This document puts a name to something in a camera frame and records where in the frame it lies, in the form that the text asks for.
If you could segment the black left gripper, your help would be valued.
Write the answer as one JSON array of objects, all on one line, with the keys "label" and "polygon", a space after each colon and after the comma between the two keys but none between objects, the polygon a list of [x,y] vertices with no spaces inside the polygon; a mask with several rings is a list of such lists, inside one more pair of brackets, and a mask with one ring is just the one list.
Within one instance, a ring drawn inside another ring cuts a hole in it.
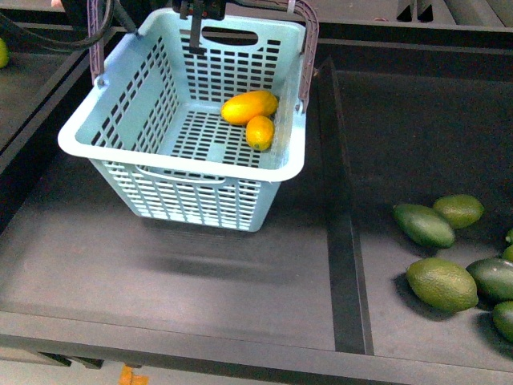
[{"label": "black left gripper", "polygon": [[181,19],[196,15],[202,19],[223,20],[226,3],[222,0],[172,0],[172,9]]}]

